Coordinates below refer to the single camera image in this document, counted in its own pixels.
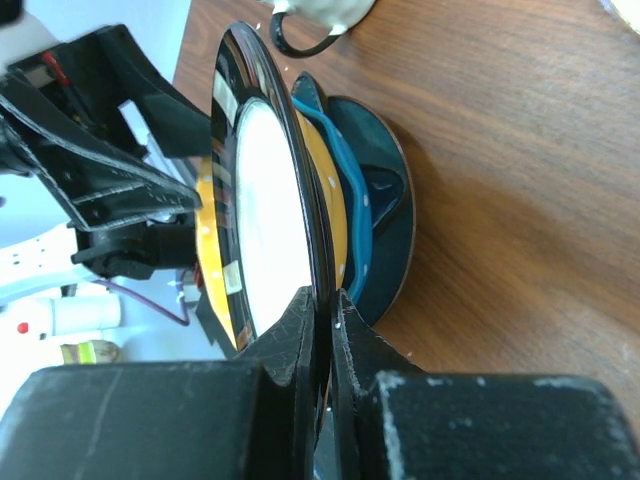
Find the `white mug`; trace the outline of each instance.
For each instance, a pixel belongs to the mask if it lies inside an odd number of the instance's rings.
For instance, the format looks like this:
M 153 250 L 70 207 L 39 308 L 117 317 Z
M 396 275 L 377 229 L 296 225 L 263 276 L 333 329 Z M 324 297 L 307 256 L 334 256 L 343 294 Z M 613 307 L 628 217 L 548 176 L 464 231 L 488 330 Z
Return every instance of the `white mug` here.
M 310 57 L 335 42 L 340 35 L 362 20 L 375 0 L 260 0 L 273 6 L 271 40 L 280 52 L 293 58 Z M 284 38 L 282 23 L 287 15 L 300 15 L 329 29 L 329 35 L 307 50 L 292 47 Z

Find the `white power strip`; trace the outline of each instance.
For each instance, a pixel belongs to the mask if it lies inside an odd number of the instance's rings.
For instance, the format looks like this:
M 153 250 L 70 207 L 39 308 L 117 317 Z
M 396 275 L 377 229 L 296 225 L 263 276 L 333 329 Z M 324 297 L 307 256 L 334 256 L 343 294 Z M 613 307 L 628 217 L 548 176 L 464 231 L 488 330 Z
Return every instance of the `white power strip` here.
M 48 232 L 0 249 L 0 305 L 52 287 L 97 279 L 84 265 L 74 265 L 76 231 L 58 225 Z

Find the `mug handle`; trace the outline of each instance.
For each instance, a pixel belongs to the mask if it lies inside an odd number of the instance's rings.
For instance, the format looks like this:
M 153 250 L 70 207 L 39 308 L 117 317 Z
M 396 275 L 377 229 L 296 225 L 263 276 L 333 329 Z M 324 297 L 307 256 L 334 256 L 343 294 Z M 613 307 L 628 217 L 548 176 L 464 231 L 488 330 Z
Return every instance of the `mug handle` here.
M 327 35 L 327 37 L 316 46 L 308 48 L 306 50 L 298 50 L 297 48 L 292 47 L 289 42 L 287 42 L 287 39 L 284 38 L 282 23 L 284 22 L 284 19 L 287 15 L 289 15 L 288 12 L 274 13 L 271 17 L 269 33 L 271 35 L 271 41 L 276 46 L 276 48 L 281 53 L 291 58 L 307 58 L 312 57 L 313 55 L 317 55 L 318 53 L 322 52 L 330 45 L 332 45 L 333 42 L 335 42 L 340 37 L 340 35 L 344 33 L 344 29 L 334 29 L 340 30 L 339 33 L 332 30 L 331 33 L 329 33 L 329 35 Z

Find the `wood grain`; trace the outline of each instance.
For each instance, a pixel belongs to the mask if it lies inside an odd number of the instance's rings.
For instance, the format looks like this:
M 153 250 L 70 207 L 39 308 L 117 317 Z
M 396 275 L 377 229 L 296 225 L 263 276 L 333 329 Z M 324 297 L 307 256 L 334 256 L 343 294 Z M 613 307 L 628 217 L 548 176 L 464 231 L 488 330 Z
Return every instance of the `wood grain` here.
M 269 18 L 193 0 L 175 85 L 208 111 L 225 27 L 268 43 Z M 416 249 L 377 330 L 430 371 L 596 377 L 640 431 L 640 39 L 596 0 L 378 0 L 325 53 L 274 56 L 402 126 Z

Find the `white wall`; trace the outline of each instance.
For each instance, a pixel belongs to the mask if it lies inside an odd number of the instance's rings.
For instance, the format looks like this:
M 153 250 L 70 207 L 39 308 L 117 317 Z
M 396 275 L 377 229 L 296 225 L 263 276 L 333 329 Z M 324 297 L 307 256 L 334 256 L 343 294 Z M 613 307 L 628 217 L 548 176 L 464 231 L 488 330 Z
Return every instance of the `white wall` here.
M 173 80 L 191 0 L 26 0 L 26 9 L 67 42 L 124 23 L 158 71 Z

